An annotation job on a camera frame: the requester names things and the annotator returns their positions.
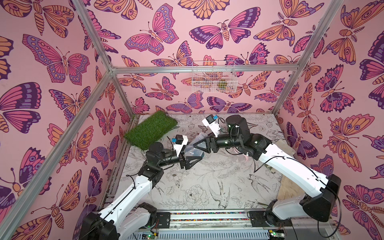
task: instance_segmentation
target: green turf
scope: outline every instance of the green turf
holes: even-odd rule
[[[158,141],[176,125],[177,121],[175,119],[167,116],[163,111],[157,111],[127,132],[125,138],[132,145],[147,150],[152,143]]]

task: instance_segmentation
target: wire mesh basket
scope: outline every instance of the wire mesh basket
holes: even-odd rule
[[[237,87],[234,67],[232,65],[210,66],[207,62],[212,61],[194,61],[195,64],[203,63],[203,67],[192,67],[192,92],[234,93]]]

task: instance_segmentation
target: pink wall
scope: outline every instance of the pink wall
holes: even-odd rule
[[[72,114],[78,112],[79,108],[74,107],[77,103],[71,105],[71,102],[77,101],[81,107],[105,73],[100,60],[96,62],[94,52],[84,50],[85,33],[76,11],[68,1],[34,2],[33,6],[21,1],[13,3],[15,5],[2,2],[0,7],[1,20],[6,22],[0,32],[0,221],[65,131],[73,119]],[[109,90],[109,93],[114,93],[112,88]],[[108,137],[103,135],[98,126],[98,116],[95,110],[92,110],[78,136],[80,138],[85,129],[92,126],[93,132],[86,137],[89,142],[84,146],[79,140],[76,141],[77,147],[74,148],[73,155],[68,154],[69,159],[63,160],[67,165],[58,173],[52,174],[31,211],[41,207],[49,209],[57,194],[59,198],[63,196],[65,187],[78,170],[82,173],[78,189],[81,193],[78,205],[81,206],[71,211],[65,209],[68,201],[73,202],[74,196],[68,196],[65,203],[61,204],[60,212],[65,220],[63,229],[55,223],[51,224],[51,217],[40,218],[50,216],[51,210],[40,209],[33,214],[30,211],[22,220],[22,224],[31,224],[29,221],[39,219],[39,226],[47,229],[45,237],[49,236],[49,239],[55,240],[70,239],[88,195],[88,177],[93,167],[97,168],[99,178],[103,179],[101,193],[94,193],[97,200],[92,203],[99,204],[107,183],[106,173],[114,162],[110,162],[108,167],[103,169],[101,164],[92,158],[92,151],[109,144],[115,136],[119,138],[116,150],[119,151],[119,129],[125,131],[128,126],[128,123],[121,122],[119,109],[124,107],[116,93],[113,104],[114,109],[108,96],[104,96],[96,105],[101,111],[104,108],[107,112],[109,109],[111,112],[116,110],[113,134],[107,133]],[[71,236],[63,238],[68,232]]]
[[[370,6],[370,15],[366,4]],[[312,66],[320,66],[320,73],[307,82],[304,77],[298,80],[299,88],[291,100],[295,112],[281,109],[278,116],[283,120],[280,126],[286,138],[298,151],[299,160],[341,178],[339,197],[344,239],[382,239],[384,218],[377,209],[384,207],[384,157],[379,152],[384,146],[384,35],[378,26],[384,19],[384,1],[345,1],[345,9],[345,19],[352,9],[359,16],[369,17],[365,15],[364,20],[355,17],[349,25],[343,24],[337,14],[327,32],[323,54],[312,58]],[[354,33],[343,38],[339,34],[343,29]],[[324,53],[328,45],[338,50],[336,44],[341,44],[339,53],[335,56],[331,50]],[[300,145],[295,137],[301,140]],[[339,220],[339,211],[333,212],[334,220]]]
[[[110,31],[109,34],[104,35],[107,42],[103,43],[114,66],[192,66],[193,60],[210,60],[212,64],[215,62],[217,65],[225,64],[224,60],[228,60],[228,64],[237,65],[296,63],[302,53],[301,50],[305,48],[309,40],[309,37],[305,38],[305,36],[309,36],[310,33],[306,32],[313,30],[313,25],[317,25],[329,4],[329,1],[307,1],[309,7],[317,7],[311,10],[311,14],[305,16],[290,13],[288,8],[280,6],[279,1],[259,1],[256,3],[238,0],[232,2],[233,0],[220,1],[220,6],[217,7],[220,10],[207,11],[201,15],[197,14],[200,6],[188,9],[188,1],[179,0],[145,1],[144,4],[135,1],[136,7],[128,6],[128,4],[122,5],[119,8],[120,11],[117,11],[112,3],[99,5],[98,2],[91,2],[87,9],[91,18],[94,19],[95,26],[101,24],[103,28]],[[169,19],[167,16],[165,16],[166,19],[162,19],[163,12],[166,15],[169,12]],[[248,17],[251,20],[250,23],[242,23],[241,16]],[[225,38],[226,32],[221,31],[221,24],[217,23],[222,23],[226,19],[229,19],[225,22],[230,29],[229,31],[232,34],[237,31],[241,37],[228,36],[229,38]],[[150,30],[157,32],[156,38],[163,39],[158,47],[150,50],[147,49],[148,45],[146,45],[150,41],[150,35],[147,32],[149,30],[148,21]],[[197,29],[197,27],[207,25],[213,26],[210,28],[212,32],[205,27]],[[274,38],[265,35],[264,30],[269,28],[276,31],[276,34],[273,35]],[[278,41],[277,32],[280,30],[289,31],[290,35],[287,38],[294,39],[294,41],[290,42],[289,39]],[[197,36],[197,31],[205,32],[207,39],[209,39],[208,43],[202,43],[202,39]],[[153,45],[154,42],[152,41],[156,42],[157,40],[152,38],[149,44]],[[203,65],[204,63],[196,62],[195,64]],[[222,113],[224,109],[219,106],[228,102],[237,107],[236,110],[232,109],[232,111],[243,111],[244,113],[270,111],[269,109],[274,106],[279,95],[277,93],[275,96],[270,96],[272,94],[270,90],[275,90],[275,84],[279,79],[287,81],[290,73],[273,71],[265,81],[255,79],[250,84],[250,81],[260,73],[237,73],[239,76],[237,94],[203,93],[202,96],[197,94],[197,99],[191,98],[190,101],[201,99],[198,101],[201,104],[195,104],[195,108],[187,104],[184,113],[199,113],[201,111],[215,113],[214,109]],[[156,111],[156,106],[170,113],[183,113],[180,109],[184,106],[184,102],[188,102],[189,96],[194,94],[191,86],[186,84],[188,81],[186,79],[191,78],[191,76],[190,73],[157,74],[154,76],[153,74],[151,76],[142,73],[141,76],[137,74],[123,76],[121,74],[118,78],[125,86],[123,90],[127,93],[128,101],[134,106],[142,104],[142,108],[139,107],[137,110],[135,108],[134,111],[151,114]],[[164,85],[162,85],[163,77],[166,77]],[[161,94],[160,88],[156,84],[160,84],[163,89],[168,84],[167,86],[172,89],[168,92],[163,91]],[[245,92],[246,88],[250,89],[249,95]]]

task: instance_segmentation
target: pink butterfly wallpaper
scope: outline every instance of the pink butterfly wallpaper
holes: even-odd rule
[[[278,114],[298,160],[341,178],[332,218],[341,207],[343,239],[384,237],[383,10],[384,1],[345,1],[311,58],[318,67],[303,71]]]
[[[1,222],[106,69],[101,61],[96,62],[93,51],[85,50],[86,34],[68,1],[38,1],[32,6],[17,0],[0,5],[0,15],[7,19],[0,32],[0,154],[4,160],[0,170]],[[110,39],[107,30],[101,29],[100,33]],[[125,132],[130,120],[118,116],[113,132],[110,128],[111,134],[103,135],[95,108],[106,109],[107,113],[111,109],[115,115],[117,109],[126,113],[113,84],[108,86],[39,192],[41,197],[21,221],[15,238],[28,238],[25,224],[37,219],[38,229],[46,231],[30,236],[63,239],[63,234],[70,232],[66,239],[72,234],[75,239],[77,220],[98,206],[106,188],[106,173],[115,163],[116,154],[112,152],[121,149],[119,129]],[[92,158],[93,150],[104,145],[109,146],[105,154],[101,151],[97,159]],[[111,156],[107,168],[98,161],[106,155]],[[50,210],[54,204],[57,214]]]
[[[83,0],[114,67],[297,64],[330,0]],[[308,167],[341,177],[344,239],[384,236],[384,0],[344,2],[276,116]],[[72,1],[1,1],[0,223],[106,72]],[[207,79],[226,73],[205,73]],[[134,114],[270,113],[291,71],[235,72],[234,92],[191,73],[118,74],[13,239],[78,240],[102,200]],[[38,227],[25,231],[32,222]]]

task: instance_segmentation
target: bird illustration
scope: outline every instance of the bird illustration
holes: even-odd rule
[[[227,208],[228,206],[228,203],[229,203],[229,197],[230,197],[230,189],[228,188],[228,196],[226,197],[225,196],[225,193],[224,193],[224,188],[223,188],[223,182],[221,182],[221,185],[220,183],[217,181],[217,184],[218,184],[218,187],[220,189],[220,195],[215,193],[211,186],[209,185],[208,183],[208,187],[209,187],[209,192],[211,193],[211,196],[212,198],[218,202],[218,208],[222,209],[222,208]]]
[[[247,179],[252,181],[251,185],[253,189],[257,192],[257,194],[260,195],[260,197],[265,202],[269,202],[271,197],[271,192],[273,191],[265,185],[268,181],[262,177],[259,177],[253,174],[249,174],[249,177]]]

